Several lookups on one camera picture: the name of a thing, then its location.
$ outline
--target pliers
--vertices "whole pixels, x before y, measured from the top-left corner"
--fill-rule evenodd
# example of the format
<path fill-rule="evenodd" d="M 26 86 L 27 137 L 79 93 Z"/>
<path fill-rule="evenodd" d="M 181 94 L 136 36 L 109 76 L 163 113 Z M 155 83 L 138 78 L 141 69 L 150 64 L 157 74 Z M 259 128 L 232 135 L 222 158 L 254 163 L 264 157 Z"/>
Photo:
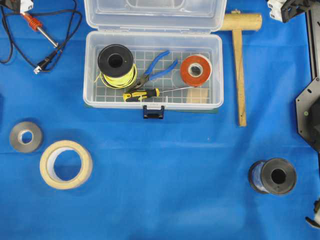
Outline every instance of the pliers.
<path fill-rule="evenodd" d="M 140 80 L 137 80 L 135 85 L 133 87 L 130 88 L 129 92 L 135 91 L 139 88 L 141 88 L 144 84 L 146 84 L 148 81 L 152 81 L 154 79 L 157 79 L 163 75 L 166 75 L 168 73 L 170 73 L 178 64 L 178 60 L 176 59 L 171 66 L 169 66 L 166 70 L 157 72 L 155 74 L 152 74 L 156 64 L 159 62 L 160 59 L 162 59 L 163 57 L 167 56 L 170 54 L 170 51 L 167 50 L 161 54 L 159 54 L 154 60 L 153 62 L 150 64 L 150 66 L 148 67 L 148 69 L 145 71 L 145 73 L 143 74 L 143 76 L 140 78 Z"/>

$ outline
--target blue tablecloth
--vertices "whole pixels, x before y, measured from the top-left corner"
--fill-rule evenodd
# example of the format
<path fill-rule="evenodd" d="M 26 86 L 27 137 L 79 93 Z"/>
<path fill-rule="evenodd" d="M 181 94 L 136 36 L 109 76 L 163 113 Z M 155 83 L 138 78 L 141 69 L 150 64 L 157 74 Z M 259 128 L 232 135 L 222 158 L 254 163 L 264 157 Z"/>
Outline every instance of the blue tablecloth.
<path fill-rule="evenodd" d="M 34 2 L 33 12 L 73 6 Z M 79 9 L 85 14 L 83 1 Z M 229 0 L 227 11 L 234 9 L 263 14 L 260 31 L 243 33 L 247 128 L 237 127 L 231 32 L 217 33 L 225 93 L 218 114 L 167 111 L 164 120 L 143 120 L 140 110 L 84 107 L 86 36 L 94 31 L 85 20 L 52 73 L 34 75 L 16 51 L 0 65 L 0 239 L 319 239 L 304 219 L 320 193 L 318 158 L 296 130 L 295 98 L 311 81 L 305 16 L 277 22 L 263 0 Z M 40 19 L 61 42 L 69 16 Z M 33 62 L 52 51 L 21 17 L 9 25 Z M 0 46 L 4 58 L 2 28 Z M 23 120 L 44 132 L 35 153 L 10 146 L 10 131 Z M 53 189 L 40 175 L 42 152 L 58 140 L 92 155 L 92 175 L 77 189 Z M 286 196 L 260 195 L 247 179 L 254 162 L 274 157 L 296 167 L 297 185 Z"/>

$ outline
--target clear plastic box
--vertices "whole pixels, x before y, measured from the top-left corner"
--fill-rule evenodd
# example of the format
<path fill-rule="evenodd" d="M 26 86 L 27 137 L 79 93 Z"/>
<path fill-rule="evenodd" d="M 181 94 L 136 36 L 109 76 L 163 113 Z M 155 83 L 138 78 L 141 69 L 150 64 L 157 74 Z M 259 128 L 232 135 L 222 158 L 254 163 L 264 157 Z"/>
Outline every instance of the clear plastic box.
<path fill-rule="evenodd" d="M 210 32 L 221 27 L 226 0 L 84 2 L 88 24 L 98 29 L 89 33 L 86 40 L 83 99 L 88 105 L 95 108 L 141 109 L 147 105 L 149 108 L 165 106 L 168 110 L 211 110 L 223 104 L 222 41 Z M 170 55 L 159 61 L 155 72 L 178 60 L 171 73 L 148 82 L 145 89 L 159 88 L 162 91 L 187 87 L 180 77 L 180 65 L 185 58 L 195 54 L 210 59 L 212 75 L 197 94 L 190 88 L 166 92 L 142 102 L 124 102 L 126 89 L 115 90 L 105 87 L 100 80 L 95 82 L 100 73 L 99 52 L 111 44 L 124 45 L 132 51 L 138 78 L 161 52 L 170 50 Z"/>

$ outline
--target black cable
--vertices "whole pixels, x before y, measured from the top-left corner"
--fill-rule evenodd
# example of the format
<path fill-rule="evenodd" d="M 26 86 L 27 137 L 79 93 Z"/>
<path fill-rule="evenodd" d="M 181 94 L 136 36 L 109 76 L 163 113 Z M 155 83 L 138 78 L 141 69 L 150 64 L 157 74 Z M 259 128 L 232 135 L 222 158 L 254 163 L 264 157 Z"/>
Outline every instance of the black cable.
<path fill-rule="evenodd" d="M 5 11 L 4 11 L 4 7 L 1 6 L 1 13 L 2 13 L 2 16 L 5 15 Z M 2 18 L 2 25 L 3 25 L 3 28 L 6 32 L 6 34 L 8 35 L 8 39 L 9 39 L 9 43 L 10 43 L 10 53 L 9 53 L 9 56 L 6 60 L 0 60 L 0 63 L 1 64 L 7 64 L 11 58 L 12 58 L 12 54 L 13 54 L 13 51 L 14 51 L 14 46 L 12 44 L 12 38 L 11 38 L 11 34 L 10 34 L 10 31 L 9 31 L 9 27 L 8 27 L 8 24 L 7 24 L 7 19 L 6 18 Z"/>
<path fill-rule="evenodd" d="M 76 0 L 72 0 L 74 2 L 74 8 L 73 9 L 64 9 L 64 10 L 59 10 L 59 11 L 53 11 L 53 12 L 44 12 L 44 13 L 32 13 L 30 14 L 31 16 L 33 17 L 36 17 L 36 16 L 55 16 L 55 15 L 59 15 L 59 14 L 62 14 L 62 13 L 72 13 L 71 15 L 71 18 L 70 18 L 70 21 L 69 21 L 69 24 L 68 24 L 68 29 L 67 29 L 67 33 L 66 33 L 66 37 L 65 37 L 65 40 L 63 43 L 61 43 L 49 56 L 47 56 L 45 58 L 45 67 L 52 61 L 52 59 L 58 54 L 58 56 L 55 58 L 55 61 L 54 63 L 51 65 L 50 68 L 48 69 L 44 69 L 42 68 L 41 71 L 42 72 L 45 72 L 45 73 L 48 73 L 50 71 L 52 71 L 52 69 L 57 65 L 59 59 L 61 58 L 62 56 L 62 53 L 66 47 L 66 44 L 68 43 L 68 41 L 74 36 L 74 34 L 78 31 L 79 27 L 80 27 L 80 24 L 82 22 L 82 14 L 81 12 L 77 11 L 77 2 Z M 20 15 L 20 13 L 7 13 L 5 14 L 4 12 L 4 9 L 3 7 L 1 7 L 1 13 L 2 13 L 2 25 L 3 25 L 3 28 L 5 30 L 5 32 L 7 33 L 8 35 L 8 38 L 9 38 L 9 42 L 10 42 L 10 54 L 9 54 L 9 57 L 7 60 L 5 61 L 0 61 L 0 63 L 2 64 L 6 64 L 8 63 L 11 58 L 12 58 L 12 52 L 13 52 L 13 46 L 16 48 L 16 50 L 21 54 L 21 56 L 24 58 L 24 60 L 29 63 L 33 68 L 36 68 L 37 65 L 39 66 L 39 63 L 36 65 L 36 64 L 33 64 L 29 59 L 28 57 L 22 52 L 22 50 L 18 47 L 18 45 L 16 44 L 16 42 L 13 40 L 13 37 L 10 33 L 10 30 L 9 30 L 9 27 L 8 27 L 8 23 L 7 23 L 7 17 L 9 16 L 16 16 L 16 15 Z M 77 25 L 75 27 L 75 29 L 70 33 L 70 29 L 71 29 L 71 26 L 72 26 L 72 23 L 73 23 L 73 20 L 74 20 L 74 17 L 75 17 L 75 14 L 78 14 L 79 15 L 79 20 L 77 22 Z"/>

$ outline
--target screwdriver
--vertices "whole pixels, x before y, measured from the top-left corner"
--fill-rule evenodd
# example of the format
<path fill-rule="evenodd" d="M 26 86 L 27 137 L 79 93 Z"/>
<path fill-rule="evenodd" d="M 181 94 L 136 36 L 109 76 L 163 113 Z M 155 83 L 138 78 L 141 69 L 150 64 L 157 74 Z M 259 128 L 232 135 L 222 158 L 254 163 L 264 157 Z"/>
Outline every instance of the screwdriver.
<path fill-rule="evenodd" d="M 170 90 L 165 90 L 165 91 L 159 91 L 159 88 L 146 89 L 146 90 L 135 90 L 135 91 L 124 93 L 123 100 L 127 103 L 140 102 L 144 99 L 148 99 L 148 98 L 152 98 L 152 97 L 159 97 L 160 94 L 162 94 L 162 93 L 173 92 L 173 91 L 183 90 L 183 89 L 192 89 L 192 88 L 194 88 L 194 86 L 170 89 Z"/>

